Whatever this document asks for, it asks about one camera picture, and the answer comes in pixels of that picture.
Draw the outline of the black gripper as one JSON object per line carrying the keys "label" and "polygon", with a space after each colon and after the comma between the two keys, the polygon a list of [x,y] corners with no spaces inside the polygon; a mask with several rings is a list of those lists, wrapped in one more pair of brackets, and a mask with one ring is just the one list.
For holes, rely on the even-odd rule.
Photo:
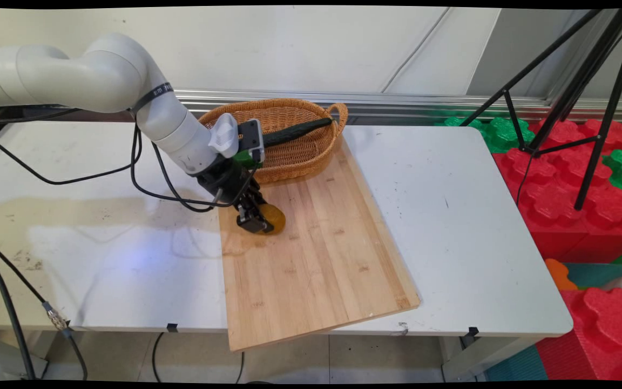
{"label": "black gripper", "polygon": [[275,206],[266,202],[254,179],[256,168],[248,170],[235,159],[217,159],[198,173],[198,184],[215,199],[211,206],[236,207],[236,223],[253,234],[275,232]]}

